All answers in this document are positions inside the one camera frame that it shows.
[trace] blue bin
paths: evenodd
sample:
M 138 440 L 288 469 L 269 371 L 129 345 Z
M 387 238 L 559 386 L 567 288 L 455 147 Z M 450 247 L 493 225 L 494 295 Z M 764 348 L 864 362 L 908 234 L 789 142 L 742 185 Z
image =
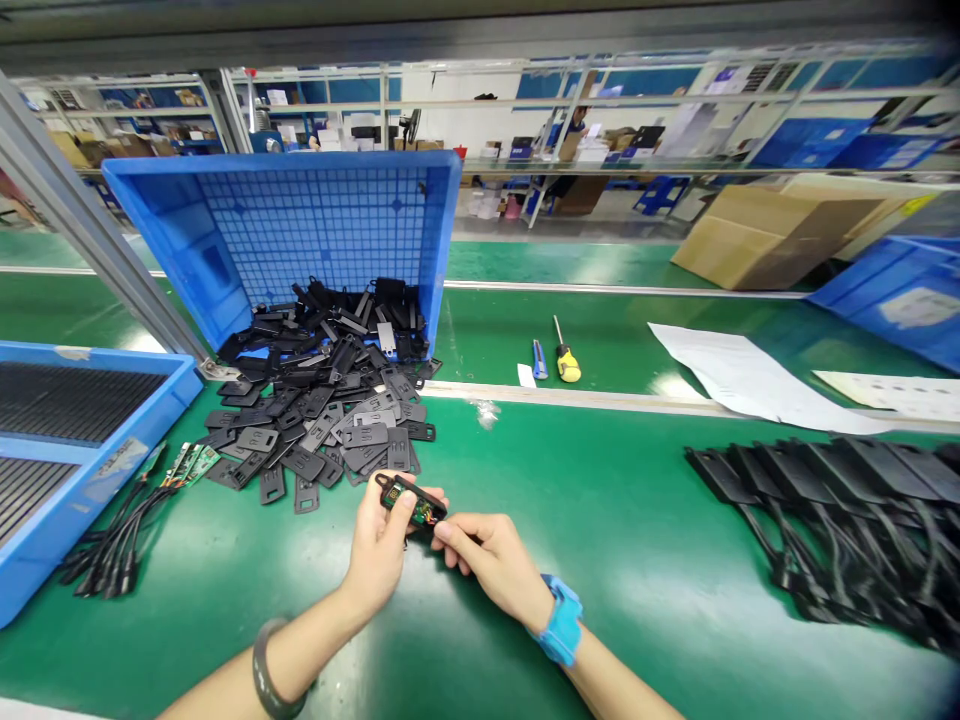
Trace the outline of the blue bin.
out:
M 831 161 L 830 167 L 906 170 L 944 142 L 945 138 L 930 135 L 861 135 Z
M 32 514 L 24 514 L 19 524 L 12 528 L 0 526 L 3 531 L 0 532 L 2 628 L 16 617 L 190 406 L 202 383 L 195 371 L 196 361 L 187 355 L 0 342 L 0 362 L 79 366 L 167 376 L 153 394 L 99 445 L 78 444 L 45 435 L 0 433 L 0 458 L 73 466 L 62 484 Z
M 960 238 L 884 238 L 807 299 L 960 373 Z
M 763 167 L 827 167 L 871 120 L 793 118 L 786 120 L 753 160 Z
M 103 174 L 203 336 L 310 276 L 419 285 L 433 353 L 463 163 L 452 150 L 107 160 Z

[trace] blue chair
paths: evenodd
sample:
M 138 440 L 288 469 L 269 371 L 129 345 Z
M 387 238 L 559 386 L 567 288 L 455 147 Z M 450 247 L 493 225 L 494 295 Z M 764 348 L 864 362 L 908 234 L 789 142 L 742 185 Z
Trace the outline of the blue chair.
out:
M 647 185 L 640 199 L 634 203 L 633 209 L 636 210 L 638 205 L 643 205 L 644 215 L 656 215 L 662 208 L 669 208 L 667 213 L 669 215 L 692 181 L 693 177 L 690 175 L 657 175 L 653 182 Z M 670 193 L 674 190 L 679 191 L 671 198 Z

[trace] paper sheet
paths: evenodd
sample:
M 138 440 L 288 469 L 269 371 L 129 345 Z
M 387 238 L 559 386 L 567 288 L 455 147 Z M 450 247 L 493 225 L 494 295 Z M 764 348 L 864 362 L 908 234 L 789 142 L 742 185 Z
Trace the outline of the paper sheet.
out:
M 854 402 L 921 420 L 960 422 L 960 380 L 814 370 Z
M 523 363 L 517 363 L 517 377 L 520 380 L 520 387 L 536 387 L 537 381 L 533 379 L 533 368 Z
M 670 355 L 693 371 L 710 397 L 734 412 L 852 435 L 892 429 L 889 423 L 830 402 L 742 335 L 648 324 Z

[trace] tilted blue crate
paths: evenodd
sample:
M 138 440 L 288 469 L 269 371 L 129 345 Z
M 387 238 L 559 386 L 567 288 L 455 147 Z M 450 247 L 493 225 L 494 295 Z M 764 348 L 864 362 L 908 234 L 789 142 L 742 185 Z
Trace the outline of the tilted blue crate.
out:
M 830 167 L 862 170 L 906 170 L 933 153 L 945 138 L 930 135 L 869 133 L 855 138 Z
M 884 238 L 807 299 L 960 373 L 960 238 Z
M 870 120 L 849 118 L 791 118 L 757 153 L 753 164 L 762 167 L 826 167 L 864 130 Z
M 463 163 L 452 150 L 107 160 L 104 176 L 214 349 L 312 275 L 419 285 L 432 355 Z
M 16 617 L 183 414 L 202 383 L 196 374 L 196 361 L 187 355 L 0 342 L 0 362 L 167 376 L 105 442 L 95 447 L 48 436 L 0 432 L 0 458 L 74 466 L 66 481 L 25 522 L 18 523 L 12 535 L 0 533 L 2 628 Z M 16 498 L 7 499 L 17 502 Z

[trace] worker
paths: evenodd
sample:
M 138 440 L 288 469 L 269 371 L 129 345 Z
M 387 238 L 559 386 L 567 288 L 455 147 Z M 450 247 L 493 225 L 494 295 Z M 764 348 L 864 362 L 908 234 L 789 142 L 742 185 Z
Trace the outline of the worker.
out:
M 567 134 L 563 136 L 564 139 L 566 139 L 570 133 L 582 133 L 587 127 L 586 117 L 587 106 L 578 105 L 576 110 L 573 111 L 573 117 L 570 118 L 570 127 L 567 128 Z M 559 147 L 561 145 L 563 145 L 563 141 L 557 138 L 557 146 Z M 579 175 L 561 175 L 547 188 L 544 199 L 549 200 L 552 197 L 565 198 L 579 177 Z
M 414 481 L 412 475 L 391 474 Z M 449 506 L 441 488 L 424 491 Z M 380 486 L 368 482 L 340 587 L 272 634 L 280 621 L 267 623 L 252 648 L 177 700 L 161 720 L 294 717 L 324 666 L 396 590 L 415 503 L 416 495 L 407 490 L 388 513 L 380 505 Z M 569 588 L 555 578 L 548 588 L 506 515 L 451 515 L 434 527 L 431 548 L 444 553 L 447 567 L 477 576 L 490 599 L 561 663 L 595 717 L 682 720 L 577 619 L 579 601 Z M 552 640 L 544 634 L 548 629 L 556 636 Z

